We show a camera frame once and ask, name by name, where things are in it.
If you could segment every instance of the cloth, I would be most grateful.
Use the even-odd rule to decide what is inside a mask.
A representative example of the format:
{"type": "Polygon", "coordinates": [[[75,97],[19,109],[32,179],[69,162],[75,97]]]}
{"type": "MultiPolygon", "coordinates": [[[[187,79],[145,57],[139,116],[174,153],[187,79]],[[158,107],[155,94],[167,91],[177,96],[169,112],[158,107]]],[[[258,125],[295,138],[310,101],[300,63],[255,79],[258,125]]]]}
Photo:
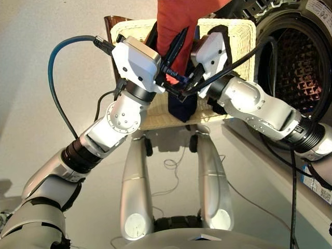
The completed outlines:
{"type": "MultiPolygon", "coordinates": [[[[157,52],[164,56],[174,37],[186,27],[187,36],[171,68],[184,75],[188,63],[197,20],[225,6],[230,0],[158,0],[157,52]]],[[[171,84],[178,81],[167,77],[171,84]]]]}

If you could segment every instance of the white floor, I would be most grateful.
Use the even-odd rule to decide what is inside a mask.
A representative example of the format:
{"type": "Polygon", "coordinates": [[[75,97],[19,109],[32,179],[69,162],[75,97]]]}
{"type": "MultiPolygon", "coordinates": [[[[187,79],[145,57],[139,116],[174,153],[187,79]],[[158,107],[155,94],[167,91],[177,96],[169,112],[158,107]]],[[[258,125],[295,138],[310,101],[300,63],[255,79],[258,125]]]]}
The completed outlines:
{"type": "MultiPolygon", "coordinates": [[[[47,84],[47,63],[53,47],[75,35],[106,37],[104,16],[154,18],[156,9],[156,0],[0,0],[0,196],[5,191],[6,198],[19,196],[27,179],[73,139],[57,113],[47,84]],[[8,180],[12,185],[7,191],[1,183],[8,180]]],[[[54,80],[63,109],[79,133],[92,123],[98,97],[114,87],[110,59],[87,43],[71,45],[59,53],[54,80]]],[[[111,98],[105,99],[103,108],[107,101],[111,98]]],[[[219,153],[226,155],[228,179],[244,195],[289,222],[290,203],[255,171],[254,161],[248,162],[225,139],[220,123],[209,127],[219,153]]],[[[120,235],[119,197],[128,148],[129,140],[91,172],[66,213],[67,235],[73,245],[112,248],[110,240],[120,235]]],[[[174,173],[162,163],[180,158],[182,149],[160,153],[154,148],[154,156],[148,159],[152,192],[176,184],[174,173]]],[[[197,213],[197,166],[197,156],[186,150],[178,168],[178,188],[153,199],[165,216],[197,213]]],[[[233,191],[232,198],[235,231],[287,247],[289,234],[283,226],[233,191]]],[[[154,214],[161,217],[158,210],[154,214]]],[[[330,248],[300,214],[297,237],[301,249],[330,248]]],[[[114,241],[117,246],[123,243],[122,239],[114,241]]]]}

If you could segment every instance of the robotic arm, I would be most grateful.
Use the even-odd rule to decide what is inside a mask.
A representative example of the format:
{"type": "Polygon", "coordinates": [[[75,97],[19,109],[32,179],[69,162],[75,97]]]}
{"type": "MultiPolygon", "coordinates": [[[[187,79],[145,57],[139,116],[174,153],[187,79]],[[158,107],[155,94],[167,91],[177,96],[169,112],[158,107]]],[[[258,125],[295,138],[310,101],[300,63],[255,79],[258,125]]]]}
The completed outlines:
{"type": "MultiPolygon", "coordinates": [[[[222,35],[212,33],[193,54],[194,62],[204,68],[205,78],[224,66],[220,44],[222,35]]],[[[128,79],[126,89],[109,105],[103,118],[30,178],[20,208],[0,234],[1,249],[69,248],[62,212],[71,207],[90,171],[139,128],[155,94],[167,88],[155,81],[162,70],[161,57],[148,46],[128,37],[112,55],[121,77],[128,79]]],[[[268,96],[258,84],[239,77],[221,78],[199,94],[216,99],[228,114],[264,135],[294,147],[299,156],[312,162],[310,170],[317,180],[332,188],[331,127],[301,116],[285,102],[268,96]]]]}
{"type": "Polygon", "coordinates": [[[122,78],[128,79],[126,90],[103,118],[29,179],[20,208],[0,235],[0,248],[69,248],[62,212],[72,206],[90,171],[140,127],[155,94],[163,91],[154,81],[160,55],[152,49],[129,37],[112,55],[122,78]]]}
{"type": "MultiPolygon", "coordinates": [[[[212,33],[194,47],[191,59],[204,67],[204,79],[219,72],[225,64],[223,36],[212,33]]],[[[282,141],[309,163],[311,174],[332,190],[332,128],[303,116],[284,101],[267,95],[260,85],[226,75],[202,88],[199,96],[217,100],[226,113],[245,121],[256,131],[282,141]]]]}

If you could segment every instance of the woven basket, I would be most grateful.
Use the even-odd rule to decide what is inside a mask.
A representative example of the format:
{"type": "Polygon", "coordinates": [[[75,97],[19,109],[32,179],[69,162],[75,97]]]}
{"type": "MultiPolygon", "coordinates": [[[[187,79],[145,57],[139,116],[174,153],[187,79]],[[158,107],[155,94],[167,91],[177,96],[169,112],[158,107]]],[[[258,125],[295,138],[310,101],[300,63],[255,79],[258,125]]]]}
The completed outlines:
{"type": "MultiPolygon", "coordinates": [[[[116,41],[118,34],[122,34],[124,37],[133,36],[143,42],[155,22],[155,19],[119,22],[110,31],[112,40],[116,41]]],[[[248,20],[200,19],[198,21],[200,35],[203,36],[207,34],[211,28],[220,24],[228,26],[233,62],[243,57],[255,47],[256,28],[253,22],[248,20]]],[[[252,57],[236,68],[235,71],[240,74],[242,78],[252,81],[254,79],[254,63],[255,59],[252,57]]],[[[165,127],[192,125],[195,123],[218,121],[224,118],[225,115],[219,115],[213,112],[212,107],[207,105],[206,100],[199,98],[196,112],[189,121],[183,123],[168,112],[168,96],[165,92],[164,94],[156,95],[140,129],[153,130],[165,127]]]]}

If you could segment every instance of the wheel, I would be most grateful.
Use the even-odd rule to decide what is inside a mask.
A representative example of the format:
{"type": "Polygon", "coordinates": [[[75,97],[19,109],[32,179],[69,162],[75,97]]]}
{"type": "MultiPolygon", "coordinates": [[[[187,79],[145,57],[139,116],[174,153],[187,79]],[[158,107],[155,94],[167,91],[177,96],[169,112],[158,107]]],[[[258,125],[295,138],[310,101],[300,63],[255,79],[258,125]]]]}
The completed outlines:
{"type": "Polygon", "coordinates": [[[146,156],[150,157],[154,153],[152,150],[152,143],[151,140],[148,138],[144,138],[144,144],[146,149],[146,156]]]}
{"type": "Polygon", "coordinates": [[[198,143],[198,136],[197,135],[192,135],[190,137],[190,142],[189,142],[189,150],[192,153],[196,153],[197,152],[197,143],[198,143]]]}

